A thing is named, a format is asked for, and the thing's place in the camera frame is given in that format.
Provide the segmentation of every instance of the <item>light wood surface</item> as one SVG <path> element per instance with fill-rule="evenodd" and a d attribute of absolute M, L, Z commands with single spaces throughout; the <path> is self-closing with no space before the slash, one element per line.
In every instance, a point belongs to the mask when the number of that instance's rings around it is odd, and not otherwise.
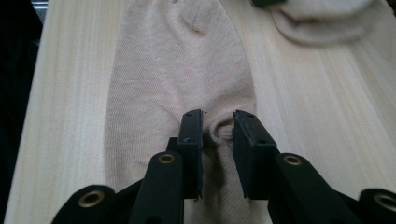
<path fill-rule="evenodd" d="M 104 184 L 104 118 L 130 0 L 49 3 L 6 223 L 50 223 L 78 189 Z M 240 34 L 257 115 L 282 152 L 335 189 L 396 191 L 396 20 L 327 48 L 290 43 L 249 1 L 221 1 Z M 270 223 L 264 210 L 263 219 Z"/>

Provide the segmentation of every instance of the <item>black plastic part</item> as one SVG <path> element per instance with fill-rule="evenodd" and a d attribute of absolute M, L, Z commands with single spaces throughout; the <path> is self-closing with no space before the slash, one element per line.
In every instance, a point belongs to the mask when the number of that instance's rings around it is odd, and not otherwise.
<path fill-rule="evenodd" d="M 142 182 L 143 179 L 116 194 L 116 199 L 114 200 L 111 211 L 108 215 L 108 223 L 128 223 Z"/>
<path fill-rule="evenodd" d="M 361 223 L 337 192 L 301 156 L 283 153 L 276 157 L 276 185 L 295 223 Z"/>
<path fill-rule="evenodd" d="M 233 159 L 244 196 L 267 200 L 273 183 L 276 142 L 256 116 L 237 110 L 233 113 Z"/>
<path fill-rule="evenodd" d="M 129 219 L 131 224 L 183 222 L 183 159 L 172 151 L 154 155 Z"/>
<path fill-rule="evenodd" d="M 384 189 L 365 189 L 359 197 L 359 204 L 367 223 L 396 223 L 396 194 Z"/>
<path fill-rule="evenodd" d="M 292 224 L 296 223 L 285 196 L 279 188 L 271 190 L 268 199 L 268 212 L 270 214 L 273 224 Z"/>
<path fill-rule="evenodd" d="M 83 207 L 79 205 L 79 201 L 82 198 L 89 203 L 90 200 L 97 200 L 97 194 L 93 194 L 90 197 L 84 197 L 84 195 L 90 192 L 103 193 L 103 199 L 97 205 Z M 76 223 L 76 224 L 99 224 L 106 223 L 109 217 L 111 206 L 115 200 L 116 194 L 113 189 L 107 186 L 91 185 L 84 189 L 81 189 L 74 193 L 66 204 L 53 219 L 53 224 L 61 223 Z"/>
<path fill-rule="evenodd" d="M 251 0 L 257 7 L 267 7 L 274 4 L 284 3 L 286 0 Z"/>
<path fill-rule="evenodd" d="M 185 199 L 202 198 L 202 136 L 202 111 L 197 109 L 185 113 L 181 120 L 180 132 L 177 138 L 177 153 L 183 157 L 184 162 L 183 189 Z M 171 138 L 169 143 L 174 144 L 172 141 L 175 141 L 175 139 L 172 140 Z"/>

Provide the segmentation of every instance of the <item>screw hole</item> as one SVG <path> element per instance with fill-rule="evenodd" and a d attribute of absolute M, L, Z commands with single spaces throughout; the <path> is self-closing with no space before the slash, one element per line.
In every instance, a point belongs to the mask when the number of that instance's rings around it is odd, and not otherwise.
<path fill-rule="evenodd" d="M 175 157 L 171 154 L 165 154 L 165 155 L 162 155 L 160 158 L 158 158 L 158 161 L 163 164 L 171 163 L 174 160 L 175 160 Z"/>
<path fill-rule="evenodd" d="M 287 162 L 290 165 L 301 165 L 302 161 L 295 156 L 286 156 L 283 158 L 283 161 Z"/>
<path fill-rule="evenodd" d="M 384 208 L 396 212 L 396 199 L 386 195 L 386 194 L 376 194 L 374 196 L 375 201 L 383 206 Z"/>
<path fill-rule="evenodd" d="M 81 207 L 93 207 L 99 204 L 105 198 L 105 194 L 101 190 L 93 190 L 82 195 L 78 200 Z"/>

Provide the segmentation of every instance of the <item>wooden table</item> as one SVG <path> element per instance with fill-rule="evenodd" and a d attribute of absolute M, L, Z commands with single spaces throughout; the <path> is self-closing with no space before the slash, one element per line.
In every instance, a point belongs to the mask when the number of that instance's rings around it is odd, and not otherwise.
<path fill-rule="evenodd" d="M 396 191 L 391 12 L 360 41 L 308 48 L 249 1 L 221 2 L 251 65 L 257 115 L 279 149 L 306 157 L 353 198 L 366 188 Z M 76 190 L 105 183 L 106 98 L 129 3 L 49 3 L 6 223 L 50 223 Z"/>

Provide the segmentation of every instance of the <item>white cloth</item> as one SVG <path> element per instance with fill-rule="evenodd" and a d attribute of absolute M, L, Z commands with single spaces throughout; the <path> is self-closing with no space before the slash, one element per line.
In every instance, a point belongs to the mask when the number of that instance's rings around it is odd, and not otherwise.
<path fill-rule="evenodd" d="M 317 46 L 364 36 L 388 8 L 379 0 L 289 0 L 271 10 L 283 36 L 299 44 Z"/>
<path fill-rule="evenodd" d="M 260 223 L 243 198 L 232 152 L 232 112 L 254 111 L 252 76 L 217 0 L 134 0 L 121 28 L 106 111 L 106 182 L 121 190 L 177 136 L 185 112 L 205 111 L 203 199 L 186 223 Z"/>

